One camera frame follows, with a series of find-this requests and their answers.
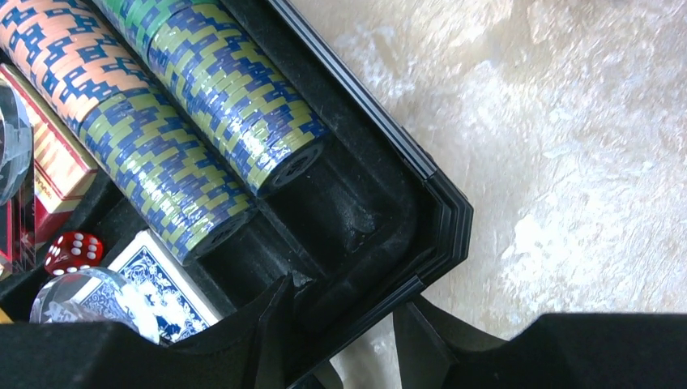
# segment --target stack of poker chips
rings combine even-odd
[[[95,3],[254,195],[322,154],[329,130],[217,1]]]
[[[6,0],[0,46],[182,264],[254,213],[240,185],[80,0]]]

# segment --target black plastic case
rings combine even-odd
[[[335,140],[303,177],[258,202],[260,214],[239,233],[186,268],[226,319],[170,348],[118,323],[0,326],[0,380],[286,387],[467,257],[473,210],[465,196],[295,8],[224,3]],[[107,264],[145,227],[100,173],[62,231],[101,237]],[[37,269],[1,283],[0,307],[28,319],[47,277]]]

